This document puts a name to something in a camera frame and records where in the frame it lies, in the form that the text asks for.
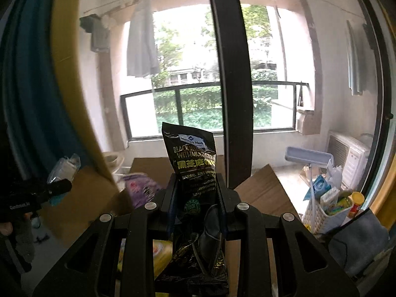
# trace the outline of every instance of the green snack package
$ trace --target green snack package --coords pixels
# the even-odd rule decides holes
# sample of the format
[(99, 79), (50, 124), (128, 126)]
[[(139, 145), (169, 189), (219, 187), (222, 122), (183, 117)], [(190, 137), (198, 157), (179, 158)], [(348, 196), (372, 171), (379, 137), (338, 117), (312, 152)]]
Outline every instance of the green snack package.
[(181, 182), (179, 210), (205, 215), (216, 198), (216, 147), (213, 134), (202, 129), (162, 123), (169, 159)]

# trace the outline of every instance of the white air conditioner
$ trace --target white air conditioner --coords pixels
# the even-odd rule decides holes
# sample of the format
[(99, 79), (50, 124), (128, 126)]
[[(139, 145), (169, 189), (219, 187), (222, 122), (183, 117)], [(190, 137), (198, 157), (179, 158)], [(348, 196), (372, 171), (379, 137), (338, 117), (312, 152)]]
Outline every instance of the white air conditioner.
[(356, 190), (366, 167), (370, 149), (353, 137), (329, 132), (327, 152), (334, 156), (334, 165), (343, 168), (342, 188)]

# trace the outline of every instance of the green circular logo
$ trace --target green circular logo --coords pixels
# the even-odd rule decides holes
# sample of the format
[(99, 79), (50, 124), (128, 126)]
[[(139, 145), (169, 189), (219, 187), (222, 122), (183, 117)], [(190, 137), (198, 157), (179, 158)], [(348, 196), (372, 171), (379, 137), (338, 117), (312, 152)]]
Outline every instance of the green circular logo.
[(188, 214), (197, 215), (201, 212), (201, 205), (199, 204), (198, 200), (191, 199), (186, 202), (184, 211), (186, 211)]

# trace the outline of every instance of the woven basket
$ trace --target woven basket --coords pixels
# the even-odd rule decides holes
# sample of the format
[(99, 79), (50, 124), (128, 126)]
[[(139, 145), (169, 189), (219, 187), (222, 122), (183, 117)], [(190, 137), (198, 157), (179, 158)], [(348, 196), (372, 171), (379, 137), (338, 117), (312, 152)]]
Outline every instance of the woven basket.
[[(313, 231), (311, 232), (313, 234), (324, 234), (342, 225), (342, 223), (344, 222), (345, 218), (349, 213), (349, 210), (352, 208), (352, 205), (344, 210), (341, 210), (340, 212), (334, 215), (327, 215), (316, 200), (315, 200), (315, 207), (316, 207), (315, 225)], [(309, 204), (306, 207), (306, 211), (301, 220), (302, 223), (304, 225), (311, 225), (311, 216), (312, 216), (312, 202), (311, 200), (309, 200)]]

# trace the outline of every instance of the metal bolt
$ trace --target metal bolt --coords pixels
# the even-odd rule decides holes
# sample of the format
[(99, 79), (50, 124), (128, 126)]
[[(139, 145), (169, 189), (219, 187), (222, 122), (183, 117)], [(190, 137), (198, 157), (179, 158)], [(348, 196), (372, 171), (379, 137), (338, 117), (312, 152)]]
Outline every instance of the metal bolt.
[(108, 213), (102, 214), (99, 218), (101, 222), (109, 222), (111, 220), (111, 215)]
[(145, 204), (146, 210), (154, 210), (156, 207), (157, 207), (157, 203), (155, 203), (155, 202), (147, 202)]
[(238, 205), (236, 207), (241, 211), (245, 211), (249, 208), (249, 204), (247, 204), (245, 202), (241, 202), (241, 203), (238, 203)]
[(292, 215), (291, 213), (287, 212), (283, 215), (283, 219), (285, 219), (286, 221), (293, 221), (294, 220), (294, 215)]

